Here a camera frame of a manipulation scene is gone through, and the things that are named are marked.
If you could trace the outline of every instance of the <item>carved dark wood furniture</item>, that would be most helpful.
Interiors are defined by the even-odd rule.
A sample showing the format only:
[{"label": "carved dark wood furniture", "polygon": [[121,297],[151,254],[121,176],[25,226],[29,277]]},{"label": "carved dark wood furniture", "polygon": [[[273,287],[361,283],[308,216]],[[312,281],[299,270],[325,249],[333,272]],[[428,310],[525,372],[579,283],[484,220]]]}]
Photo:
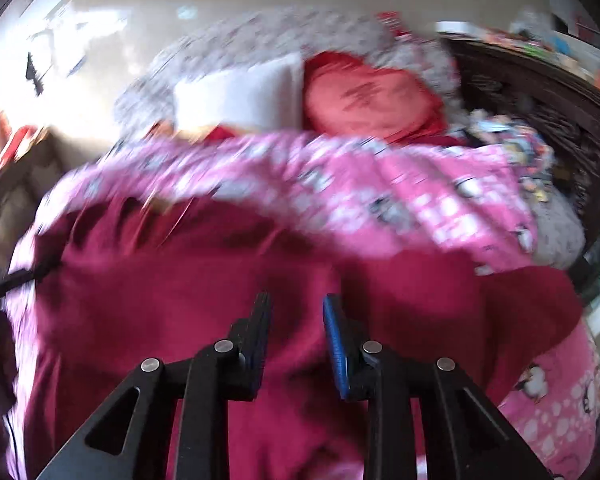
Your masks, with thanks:
[{"label": "carved dark wood furniture", "polygon": [[[554,148],[570,174],[557,185],[582,221],[589,250],[600,238],[600,91],[523,54],[474,41],[445,43],[458,62],[465,108],[524,119]],[[592,263],[576,264],[576,281],[590,281],[600,270],[600,262]]]}]

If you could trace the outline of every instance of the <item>maroon blanket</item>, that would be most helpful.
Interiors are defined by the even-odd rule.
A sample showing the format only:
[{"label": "maroon blanket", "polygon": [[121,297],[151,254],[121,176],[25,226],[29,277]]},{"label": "maroon blanket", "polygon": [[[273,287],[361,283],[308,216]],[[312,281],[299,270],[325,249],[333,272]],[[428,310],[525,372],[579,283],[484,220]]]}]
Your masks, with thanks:
[{"label": "maroon blanket", "polygon": [[274,302],[264,381],[253,404],[229,408],[237,480],[309,478],[360,462],[361,403],[338,400],[322,327],[322,298],[405,356],[459,362],[494,402],[531,359],[575,327],[581,305],[548,267],[477,277],[464,253],[406,251],[343,260],[272,220],[204,197],[164,214],[115,199],[62,217],[36,240],[36,259],[62,267],[36,290],[40,355],[27,408],[30,478],[143,359],[193,356]]}]

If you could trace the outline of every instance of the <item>patterned bedsheet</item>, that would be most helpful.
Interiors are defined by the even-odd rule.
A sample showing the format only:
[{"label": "patterned bedsheet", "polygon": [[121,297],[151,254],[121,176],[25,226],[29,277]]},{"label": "patterned bedsheet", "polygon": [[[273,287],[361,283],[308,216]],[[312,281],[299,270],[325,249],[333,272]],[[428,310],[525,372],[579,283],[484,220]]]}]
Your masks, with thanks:
[{"label": "patterned bedsheet", "polygon": [[[407,247],[467,250],[476,272],[531,264],[536,224],[499,145],[406,146],[291,133],[220,145],[172,140],[127,143],[67,174],[45,197],[14,252],[29,267],[33,239],[65,212],[124,194],[180,200],[209,192],[256,208],[334,251],[383,257]],[[20,376],[13,414],[18,450],[33,382],[34,290],[8,295]],[[587,465],[600,412],[600,366],[584,324],[539,356],[501,409],[540,458],[566,479]],[[20,477],[24,467],[20,465]]]}]

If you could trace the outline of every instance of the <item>pillow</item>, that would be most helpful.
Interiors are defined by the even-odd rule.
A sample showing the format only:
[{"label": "pillow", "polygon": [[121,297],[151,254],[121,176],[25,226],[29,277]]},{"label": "pillow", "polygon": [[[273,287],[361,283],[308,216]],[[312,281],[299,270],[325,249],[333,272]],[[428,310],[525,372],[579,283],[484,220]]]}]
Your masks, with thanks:
[{"label": "pillow", "polygon": [[250,67],[211,73],[177,83],[176,127],[198,131],[210,124],[232,124],[267,132],[301,129],[302,70],[299,53]]},{"label": "pillow", "polygon": [[408,70],[334,52],[318,54],[305,70],[304,110],[320,133],[404,143],[446,130],[442,100]]}]

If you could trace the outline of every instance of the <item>pink blanket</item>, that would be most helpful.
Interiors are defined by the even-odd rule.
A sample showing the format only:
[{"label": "pink blanket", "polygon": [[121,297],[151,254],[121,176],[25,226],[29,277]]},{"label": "pink blanket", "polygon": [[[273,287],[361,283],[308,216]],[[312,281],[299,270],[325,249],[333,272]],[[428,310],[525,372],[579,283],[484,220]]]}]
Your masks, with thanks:
[{"label": "pink blanket", "polygon": [[[11,271],[30,266],[34,234],[45,231],[67,211],[114,194],[180,200],[213,190],[217,200],[250,205],[314,243],[361,256],[391,256],[406,247],[465,249],[477,272],[493,272],[530,265],[536,239],[533,217],[518,195],[517,179],[499,145],[390,149],[376,140],[312,139],[298,134],[239,137],[213,146],[156,140],[123,146],[98,163],[67,174],[43,200],[32,228],[16,248]],[[33,299],[29,287],[11,293],[6,301],[21,370],[14,413],[20,450],[37,356]],[[583,343],[587,334],[582,326],[570,338],[578,343],[569,349],[584,357],[576,367],[568,361],[570,356],[556,357],[564,371],[560,378],[579,381],[583,389],[583,381],[594,384],[594,351]],[[533,373],[529,372],[527,382],[539,381],[539,372],[535,379]],[[542,377],[549,380],[546,373]],[[527,422],[519,417],[528,416],[524,407],[552,392],[545,386],[540,390],[544,395],[534,400],[514,392],[511,395],[517,400],[509,396],[504,403],[523,435]],[[565,392],[560,389],[555,394]],[[551,404],[546,407],[546,420],[556,425],[555,432],[564,429],[564,413],[570,407],[577,409],[576,402],[569,406],[561,402],[563,409],[551,419],[557,409]],[[534,408],[533,416],[539,410]],[[562,417],[554,420],[560,413]],[[570,465],[570,470],[581,471],[590,458],[596,415],[596,410],[589,410],[586,420],[578,421],[579,427],[574,422],[565,433],[552,436],[550,443],[543,441],[537,450],[540,457],[554,464],[565,453],[576,454],[578,466]],[[532,424],[527,431],[535,440],[546,430],[543,420],[540,415],[537,431],[531,431]]]}]

